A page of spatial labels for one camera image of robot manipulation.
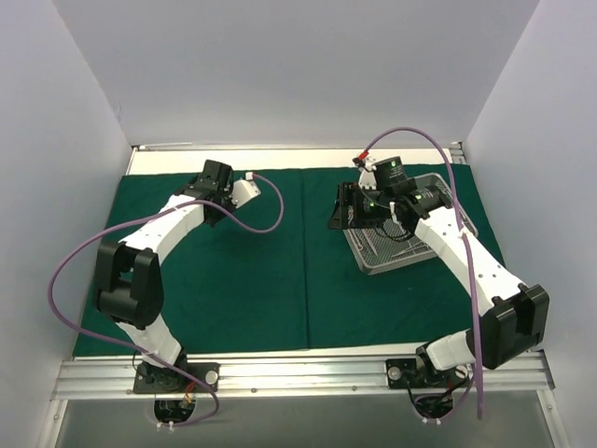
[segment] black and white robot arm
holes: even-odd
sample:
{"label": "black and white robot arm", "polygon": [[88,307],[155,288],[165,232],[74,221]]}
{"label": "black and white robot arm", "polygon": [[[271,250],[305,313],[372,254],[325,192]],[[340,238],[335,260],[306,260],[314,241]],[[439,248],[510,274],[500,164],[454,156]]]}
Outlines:
{"label": "black and white robot arm", "polygon": [[[228,165],[207,161],[203,172],[173,194],[161,211],[202,199],[233,212],[259,194],[251,173],[232,183]],[[118,242],[103,242],[96,262],[95,308],[114,320],[136,345],[181,367],[186,362],[183,348],[161,315],[160,265],[191,231],[205,222],[214,226],[224,216],[212,207],[188,205],[149,221]],[[143,361],[147,376],[151,371],[160,375],[168,371],[151,357],[143,355]]]}
{"label": "black and white robot arm", "polygon": [[[450,198],[435,186],[417,188],[400,158],[355,162],[359,181],[339,185],[328,227],[375,229],[391,218],[426,243],[470,295],[465,245]],[[549,297],[541,286],[527,287],[510,273],[472,233],[466,231],[466,237],[474,263],[483,366],[495,369],[543,340]],[[426,382],[439,382],[457,366],[475,362],[474,347],[472,329],[425,343],[417,349],[418,371]]]}

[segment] green cloth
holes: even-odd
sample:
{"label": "green cloth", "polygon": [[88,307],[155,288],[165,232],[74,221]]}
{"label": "green cloth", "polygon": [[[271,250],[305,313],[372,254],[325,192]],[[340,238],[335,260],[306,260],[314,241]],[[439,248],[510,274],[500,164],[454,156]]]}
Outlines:
{"label": "green cloth", "polygon": [[[470,168],[454,165],[459,198],[480,241],[502,261]],[[438,259],[367,276],[358,270],[341,231],[327,229],[336,187],[355,169],[264,170],[285,198],[281,226],[253,234],[228,219],[201,226],[162,265],[164,319],[189,353],[293,350],[424,341],[470,326],[470,299]],[[440,173],[443,165],[410,165],[409,175]],[[108,226],[156,213],[191,175],[122,178]],[[274,222],[274,192],[236,215],[252,227]],[[119,239],[133,229],[109,235]],[[83,327],[126,340],[91,306]],[[79,336],[74,356],[129,354]]]}

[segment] gray wall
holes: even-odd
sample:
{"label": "gray wall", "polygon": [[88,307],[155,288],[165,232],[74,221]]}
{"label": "gray wall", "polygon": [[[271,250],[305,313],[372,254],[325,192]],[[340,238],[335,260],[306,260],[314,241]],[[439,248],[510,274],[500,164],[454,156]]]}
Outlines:
{"label": "gray wall", "polygon": [[[130,156],[104,94],[48,0],[0,13],[0,446],[35,446],[74,335],[45,289],[65,252],[105,224]],[[93,251],[58,285],[78,318]]]}
{"label": "gray wall", "polygon": [[597,440],[597,4],[542,0],[466,141],[507,264],[551,296],[545,347],[575,446]]}
{"label": "gray wall", "polygon": [[55,3],[132,143],[360,146],[463,140],[537,0]]}

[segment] wire mesh basket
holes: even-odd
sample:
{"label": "wire mesh basket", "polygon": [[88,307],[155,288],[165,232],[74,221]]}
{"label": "wire mesh basket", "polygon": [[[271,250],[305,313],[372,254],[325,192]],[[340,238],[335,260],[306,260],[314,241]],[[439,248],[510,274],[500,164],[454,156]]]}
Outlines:
{"label": "wire mesh basket", "polygon": [[[450,187],[440,175],[431,173],[418,175],[414,179],[418,188],[435,185],[451,198]],[[462,217],[468,229],[477,236],[477,228],[465,210],[462,210]],[[367,275],[386,273],[436,256],[436,253],[416,236],[406,242],[393,241],[391,238],[399,237],[405,231],[399,224],[395,224],[392,219],[387,219],[383,223],[383,228],[387,235],[375,232],[373,229],[344,231],[348,246],[353,251],[359,269]]]}

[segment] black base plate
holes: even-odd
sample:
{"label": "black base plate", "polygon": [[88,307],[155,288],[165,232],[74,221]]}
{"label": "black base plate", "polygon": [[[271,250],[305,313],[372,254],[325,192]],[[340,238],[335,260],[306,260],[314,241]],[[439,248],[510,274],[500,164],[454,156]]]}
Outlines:
{"label": "black base plate", "polygon": [[406,357],[406,358],[398,358],[398,359],[386,359],[385,360],[385,371],[386,373],[392,367],[398,367],[402,375],[397,380],[391,379],[387,376],[388,380],[388,387],[390,389],[406,389],[407,388],[407,376],[409,378],[410,388],[411,389],[433,389],[433,388],[448,388],[450,385],[455,385],[462,380],[462,378],[458,378],[456,376],[455,370],[446,373],[444,379],[441,382],[430,385],[425,382],[422,376],[417,375],[408,375],[405,372],[408,371],[416,371],[417,369],[417,361],[414,357]]}
{"label": "black base plate", "polygon": [[[219,375],[220,373],[220,365],[215,362],[202,362],[202,363],[189,363],[187,365],[187,372],[191,375],[199,378],[205,383],[205,375],[208,371],[215,371]],[[188,382],[183,382],[180,387],[175,390],[169,389],[164,387],[157,381],[153,383],[149,383],[145,377],[139,375],[138,373],[135,375],[134,378],[134,385],[132,386],[132,393],[134,394],[141,394],[141,395],[153,395],[153,394],[175,394],[175,393],[182,393],[185,392],[185,388],[187,387]],[[211,388],[216,392],[217,391],[217,381],[214,385],[211,385]],[[197,386],[193,393],[196,394],[206,394],[202,387]]]}

